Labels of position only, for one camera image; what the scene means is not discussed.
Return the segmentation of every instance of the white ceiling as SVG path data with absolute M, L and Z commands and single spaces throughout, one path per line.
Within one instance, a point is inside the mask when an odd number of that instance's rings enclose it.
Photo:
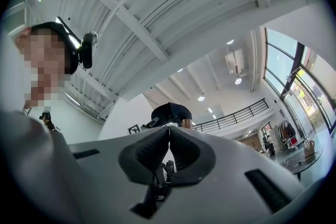
M 66 84 L 66 91 L 103 119 L 118 97 L 130 100 L 142 92 L 154 97 L 159 105 L 167 101 L 188 104 L 202 93 L 210 96 L 218 91 L 250 89 L 252 76 L 244 77 L 239 87 L 234 85 L 225 55 L 233 47 L 242 48 L 244 71 L 252 72 L 253 58 L 246 41 L 249 31 L 307 4 L 306 0 L 26 3 L 26 25 L 54 21 L 60 16 L 79 38 L 90 30 L 99 34 L 92 68 L 80 67 Z M 226 45 L 231 39 L 235 39 L 233 45 Z

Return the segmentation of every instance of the air conditioner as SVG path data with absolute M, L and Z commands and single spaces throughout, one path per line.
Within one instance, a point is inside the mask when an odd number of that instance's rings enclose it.
M 230 74 L 238 75 L 241 73 L 244 68 L 244 57 L 241 49 L 228 53 L 225 60 Z

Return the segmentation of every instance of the person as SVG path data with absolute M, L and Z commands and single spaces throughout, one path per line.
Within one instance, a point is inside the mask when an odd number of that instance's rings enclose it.
M 40 116 L 39 119 L 43 121 L 47 129 L 49 129 L 50 131 L 55 130 L 55 126 L 51 121 L 51 115 L 48 110 L 43 111 L 42 116 Z
M 62 24 L 27 27 L 14 40 L 2 30 L 0 109 L 13 112 L 42 105 L 55 93 L 58 82 L 76 71 L 78 61 L 77 49 Z

